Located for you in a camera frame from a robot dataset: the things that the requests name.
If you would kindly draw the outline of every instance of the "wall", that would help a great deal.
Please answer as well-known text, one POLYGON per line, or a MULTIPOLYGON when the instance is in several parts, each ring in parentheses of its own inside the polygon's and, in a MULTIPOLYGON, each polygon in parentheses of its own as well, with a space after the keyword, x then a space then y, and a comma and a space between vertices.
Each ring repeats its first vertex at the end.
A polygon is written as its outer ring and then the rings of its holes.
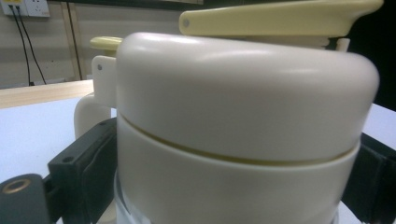
MULTIPOLYGON (((50 18, 24 18, 35 56, 46 80, 79 80, 91 73, 100 50, 90 48, 93 37, 125 37, 134 32, 179 34, 180 12, 49 2, 50 18)), ((0 89, 27 86, 27 68, 20 33, 13 17, 0 12, 0 89)), ((31 56, 32 80, 41 76, 31 56)))

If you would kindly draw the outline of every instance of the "power cord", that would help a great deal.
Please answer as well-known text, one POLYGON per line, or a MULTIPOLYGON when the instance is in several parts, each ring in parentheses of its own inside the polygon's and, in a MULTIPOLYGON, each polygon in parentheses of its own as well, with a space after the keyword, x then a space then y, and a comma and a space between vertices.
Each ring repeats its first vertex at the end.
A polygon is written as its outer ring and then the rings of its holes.
POLYGON ((27 40, 29 42, 30 49, 32 50, 32 55, 33 55, 33 59, 35 60, 35 65, 37 65, 38 71, 40 72, 40 76, 43 79, 44 84, 47 85, 46 79, 44 79, 44 75, 43 75, 43 72, 41 71, 40 65, 38 65, 37 59, 35 58, 35 51, 33 50, 32 42, 30 41, 29 34, 27 33, 26 28, 24 26, 23 19, 22 19, 22 16, 21 16, 21 9, 20 9, 19 6, 16 6, 16 9, 18 11, 18 16, 20 17, 20 21, 21 21, 21 24, 22 24, 23 31, 25 32, 27 40))
POLYGON ((22 35, 20 24, 18 23, 17 15, 15 15, 15 12, 14 12, 14 6, 12 6, 12 5, 8 5, 8 6, 9 6, 9 9, 11 9, 11 11, 12 11, 12 15, 14 15, 14 20, 17 23, 18 30, 20 31, 21 40, 22 40, 22 44, 23 44, 23 51, 25 53, 25 59, 26 59, 26 65, 27 65, 28 85, 30 86, 31 85, 31 81, 30 81, 30 67, 29 67, 29 60, 27 58, 26 45, 24 43, 24 39, 23 39, 23 35, 22 35))

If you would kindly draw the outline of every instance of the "wall outlet plate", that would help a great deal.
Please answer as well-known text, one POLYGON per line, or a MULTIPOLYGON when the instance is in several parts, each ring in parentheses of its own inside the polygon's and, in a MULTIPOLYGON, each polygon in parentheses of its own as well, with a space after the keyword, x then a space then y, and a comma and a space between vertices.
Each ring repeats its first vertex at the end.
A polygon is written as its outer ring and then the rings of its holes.
POLYGON ((20 7, 21 16, 28 16, 26 5, 24 4, 23 0, 0 0, 0 1, 5 15, 8 16, 13 15, 11 8, 9 8, 9 6, 13 6, 14 13, 18 17, 18 11, 16 9, 16 6, 18 6, 20 7))
POLYGON ((49 17, 47 0, 24 0, 27 13, 30 17, 49 17))

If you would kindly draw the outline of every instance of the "white cylindrical lid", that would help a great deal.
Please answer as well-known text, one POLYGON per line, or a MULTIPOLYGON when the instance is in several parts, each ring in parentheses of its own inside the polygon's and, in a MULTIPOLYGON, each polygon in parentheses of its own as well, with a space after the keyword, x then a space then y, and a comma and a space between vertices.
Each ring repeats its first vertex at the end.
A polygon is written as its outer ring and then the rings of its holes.
POLYGON ((360 55, 134 34, 117 54, 119 116, 173 147, 250 161, 353 148, 378 85, 360 55))

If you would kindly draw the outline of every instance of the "wooden surface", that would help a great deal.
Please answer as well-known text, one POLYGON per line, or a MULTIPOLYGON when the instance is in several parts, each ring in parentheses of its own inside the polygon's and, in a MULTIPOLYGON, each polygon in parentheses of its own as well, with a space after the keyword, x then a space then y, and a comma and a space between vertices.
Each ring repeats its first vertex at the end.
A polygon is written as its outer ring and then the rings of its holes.
POLYGON ((91 92, 92 80, 0 90, 0 108, 82 97, 91 92))

